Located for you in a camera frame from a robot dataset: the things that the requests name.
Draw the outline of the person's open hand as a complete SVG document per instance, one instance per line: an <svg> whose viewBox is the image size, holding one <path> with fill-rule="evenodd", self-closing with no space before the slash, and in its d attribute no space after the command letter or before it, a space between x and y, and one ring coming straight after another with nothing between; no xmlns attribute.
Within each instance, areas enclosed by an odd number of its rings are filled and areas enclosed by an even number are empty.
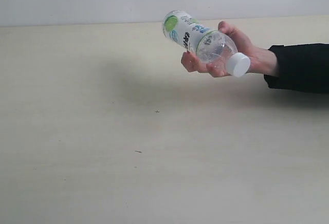
<svg viewBox="0 0 329 224"><path fill-rule="evenodd" d="M273 52L253 45L246 34L226 21L221 21L218 24L218 30L228 35L236 44L238 51L250 58L249 73L259 73L273 77L279 75L277 57ZM229 73L218 66L201 63L194 54L188 51L183 53L181 63L188 72L208 73L214 78L229 76Z"/></svg>

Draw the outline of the black sleeved forearm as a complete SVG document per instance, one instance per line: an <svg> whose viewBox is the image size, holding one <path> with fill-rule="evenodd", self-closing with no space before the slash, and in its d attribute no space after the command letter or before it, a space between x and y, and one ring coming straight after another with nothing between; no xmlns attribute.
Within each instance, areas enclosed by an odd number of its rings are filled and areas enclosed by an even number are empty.
<svg viewBox="0 0 329 224"><path fill-rule="evenodd" d="M273 45L277 77L264 75L269 88L328 94L328 44Z"/></svg>

